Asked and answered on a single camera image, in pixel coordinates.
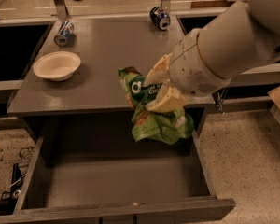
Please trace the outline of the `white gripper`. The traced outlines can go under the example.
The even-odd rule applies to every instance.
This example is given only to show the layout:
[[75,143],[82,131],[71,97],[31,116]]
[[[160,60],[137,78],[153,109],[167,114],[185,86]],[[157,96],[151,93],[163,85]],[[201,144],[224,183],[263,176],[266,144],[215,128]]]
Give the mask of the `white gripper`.
[[163,55],[151,68],[145,85],[163,84],[154,100],[146,104],[148,111],[167,113],[190,103],[191,95],[203,97],[231,83],[217,76],[203,60],[199,49],[200,29],[193,29],[180,40],[171,55]]

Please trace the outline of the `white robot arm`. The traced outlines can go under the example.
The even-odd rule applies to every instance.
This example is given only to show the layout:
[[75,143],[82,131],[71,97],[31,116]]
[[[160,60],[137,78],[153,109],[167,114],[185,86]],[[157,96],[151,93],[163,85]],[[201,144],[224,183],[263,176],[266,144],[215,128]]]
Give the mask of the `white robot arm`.
[[254,67],[280,61],[280,0],[238,1],[201,29],[185,35],[150,70],[146,85],[161,86],[146,104],[169,112],[231,83]]

